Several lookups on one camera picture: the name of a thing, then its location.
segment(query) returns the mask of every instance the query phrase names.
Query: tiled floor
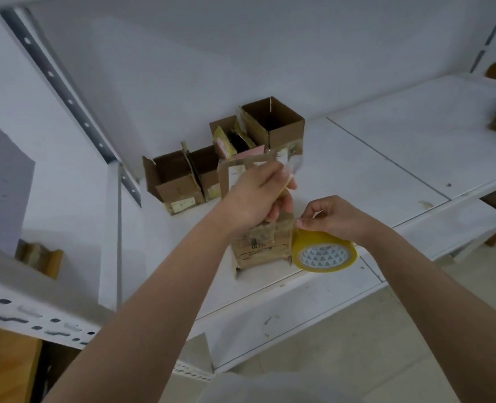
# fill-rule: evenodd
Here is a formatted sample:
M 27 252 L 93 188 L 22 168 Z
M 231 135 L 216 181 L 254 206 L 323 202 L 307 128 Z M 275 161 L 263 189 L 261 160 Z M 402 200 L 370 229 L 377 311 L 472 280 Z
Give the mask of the tiled floor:
M 496 309 L 496 247 L 438 262 Z M 438 363 L 390 288 L 382 289 L 233 369 L 316 371 L 351 385 L 368 403 L 458 402 Z M 173 376 L 161 403 L 193 402 L 204 384 Z

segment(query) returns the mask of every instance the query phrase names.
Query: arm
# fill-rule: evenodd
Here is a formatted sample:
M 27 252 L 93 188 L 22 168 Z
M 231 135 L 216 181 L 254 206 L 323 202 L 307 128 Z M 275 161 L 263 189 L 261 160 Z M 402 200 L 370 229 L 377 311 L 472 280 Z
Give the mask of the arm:
M 298 224 L 302 229 L 323 230 L 365 247 L 459 399 L 496 401 L 496 311 L 394 230 L 338 196 L 309 203 Z
M 45 403 L 158 402 L 229 237 L 292 211 L 278 162 L 250 169 L 85 347 Z

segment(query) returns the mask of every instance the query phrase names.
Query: hand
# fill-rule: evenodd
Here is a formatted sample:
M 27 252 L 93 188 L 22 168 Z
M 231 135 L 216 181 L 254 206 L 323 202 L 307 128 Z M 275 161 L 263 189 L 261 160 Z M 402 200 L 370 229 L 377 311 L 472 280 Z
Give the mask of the hand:
M 311 201 L 296 223 L 300 229 L 320 230 L 364 247 L 373 234 L 389 229 L 339 196 Z
M 264 220 L 274 222 L 281 210 L 292 213 L 291 194 L 285 186 L 296 189 L 296 183 L 287 183 L 289 177 L 278 161 L 253 167 L 240 176 L 215 209 L 231 223 L 232 233 L 246 231 Z

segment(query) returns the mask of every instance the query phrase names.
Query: yellow tape roll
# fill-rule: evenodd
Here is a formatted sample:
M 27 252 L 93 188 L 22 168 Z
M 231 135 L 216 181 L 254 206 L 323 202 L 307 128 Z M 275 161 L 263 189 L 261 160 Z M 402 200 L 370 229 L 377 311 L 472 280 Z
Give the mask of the yellow tape roll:
M 352 242 L 321 231 L 297 229 L 292 238 L 292 261 L 302 270 L 330 273 L 356 261 Z

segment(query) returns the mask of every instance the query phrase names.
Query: packing tape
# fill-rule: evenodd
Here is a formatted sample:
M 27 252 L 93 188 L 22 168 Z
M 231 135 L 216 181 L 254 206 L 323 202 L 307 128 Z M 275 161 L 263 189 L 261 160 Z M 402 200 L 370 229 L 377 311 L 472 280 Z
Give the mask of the packing tape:
M 296 229 L 292 238 L 292 261 L 302 270 L 330 273 L 356 261 L 352 242 L 321 231 Z

